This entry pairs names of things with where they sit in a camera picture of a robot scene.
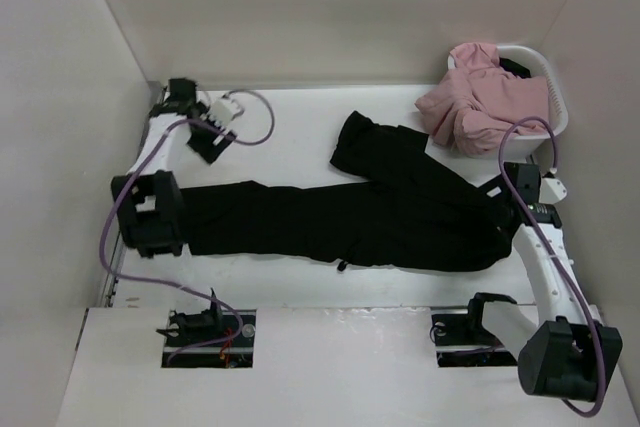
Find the black trousers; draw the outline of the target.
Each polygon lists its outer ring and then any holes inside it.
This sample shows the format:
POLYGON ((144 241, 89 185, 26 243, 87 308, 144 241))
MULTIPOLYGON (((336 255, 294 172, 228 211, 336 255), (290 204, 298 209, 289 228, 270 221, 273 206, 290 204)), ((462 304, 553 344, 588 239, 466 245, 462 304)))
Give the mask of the black trousers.
POLYGON ((426 134, 345 121, 331 157, 351 184, 186 188, 195 256, 262 254, 359 267, 477 272, 512 250, 510 209, 433 159, 426 134))

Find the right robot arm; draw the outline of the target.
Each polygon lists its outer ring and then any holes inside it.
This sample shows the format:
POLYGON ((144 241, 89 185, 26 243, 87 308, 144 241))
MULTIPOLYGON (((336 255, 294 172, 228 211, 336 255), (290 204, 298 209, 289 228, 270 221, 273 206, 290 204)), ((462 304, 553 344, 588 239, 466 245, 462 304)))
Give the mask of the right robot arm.
POLYGON ((495 337, 517 362, 518 379, 531 396, 570 404, 590 402, 598 410, 622 351, 619 331, 596 320, 578 286, 564 248, 554 202, 543 203, 545 187, 565 190, 535 164, 504 162, 488 184, 513 210, 513 248, 534 294, 538 319, 531 321, 503 294, 478 293, 469 302, 464 331, 483 343, 495 337))

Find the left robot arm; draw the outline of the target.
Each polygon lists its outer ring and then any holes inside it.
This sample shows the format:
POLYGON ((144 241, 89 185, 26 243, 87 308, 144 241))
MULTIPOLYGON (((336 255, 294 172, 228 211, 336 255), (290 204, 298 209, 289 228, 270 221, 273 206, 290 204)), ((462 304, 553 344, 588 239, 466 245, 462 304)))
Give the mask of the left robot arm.
POLYGON ((215 162, 237 138, 229 128, 235 109, 226 100, 198 97, 197 83, 172 78, 149 114, 138 158, 111 181, 119 230, 143 258, 182 254, 186 207, 173 173, 184 151, 215 162))

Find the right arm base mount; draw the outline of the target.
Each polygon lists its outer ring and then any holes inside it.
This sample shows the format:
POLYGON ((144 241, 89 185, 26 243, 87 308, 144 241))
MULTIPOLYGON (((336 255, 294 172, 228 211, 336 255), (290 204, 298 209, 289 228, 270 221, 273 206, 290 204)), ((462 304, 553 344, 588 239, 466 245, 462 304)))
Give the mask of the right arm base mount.
POLYGON ((432 309, 429 337, 440 368, 515 367, 495 336, 471 325, 466 308, 432 309))

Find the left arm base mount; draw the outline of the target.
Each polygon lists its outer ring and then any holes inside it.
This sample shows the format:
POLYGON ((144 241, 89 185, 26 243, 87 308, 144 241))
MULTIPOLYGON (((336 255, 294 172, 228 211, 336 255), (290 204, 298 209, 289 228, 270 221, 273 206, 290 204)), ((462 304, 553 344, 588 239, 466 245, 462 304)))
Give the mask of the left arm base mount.
POLYGON ((161 367, 252 368, 256 327, 256 310, 235 315, 215 302, 198 313, 173 310, 167 325, 156 330, 164 338, 161 367))

